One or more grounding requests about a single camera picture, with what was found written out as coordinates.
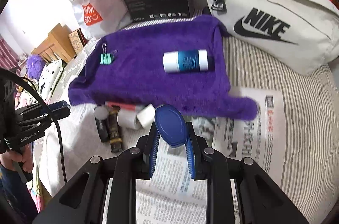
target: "jeans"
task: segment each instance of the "jeans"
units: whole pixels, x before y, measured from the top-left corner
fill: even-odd
[[[33,222],[38,215],[37,207],[17,172],[8,170],[0,165],[2,179],[0,179],[0,194],[9,200],[11,206],[25,224]]]

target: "black handle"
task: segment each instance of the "black handle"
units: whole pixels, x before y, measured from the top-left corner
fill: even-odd
[[[28,173],[22,169],[23,162],[15,162],[13,161],[13,166],[17,173],[19,174],[21,181],[23,183],[27,183],[33,180],[33,173]]]

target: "nike swoosh logo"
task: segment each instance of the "nike swoosh logo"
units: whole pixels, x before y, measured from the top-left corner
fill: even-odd
[[[278,42],[286,42],[286,43],[290,43],[290,44],[293,44],[293,45],[299,45],[299,44],[294,43],[294,42],[283,40],[280,37],[268,36],[268,35],[248,31],[242,25],[242,21],[243,21],[244,18],[245,17],[242,17],[241,19],[239,19],[237,21],[237,23],[235,23],[235,25],[234,25],[234,31],[238,35],[241,35],[241,36],[244,36],[244,37],[262,38],[262,39],[274,40],[274,41],[278,41]]]

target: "hand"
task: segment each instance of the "hand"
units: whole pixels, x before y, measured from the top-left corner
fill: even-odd
[[[0,154],[0,163],[6,169],[16,171],[13,166],[13,161],[23,162],[22,169],[28,173],[31,173],[33,170],[33,155],[32,155],[32,146],[28,144],[23,149],[23,154],[19,154],[15,151],[8,150],[4,154]]]

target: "wooden headboard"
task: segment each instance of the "wooden headboard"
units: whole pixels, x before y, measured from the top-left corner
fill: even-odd
[[[48,37],[31,54],[40,55],[46,62],[62,59],[67,63],[76,56],[68,32],[60,24],[48,33]]]

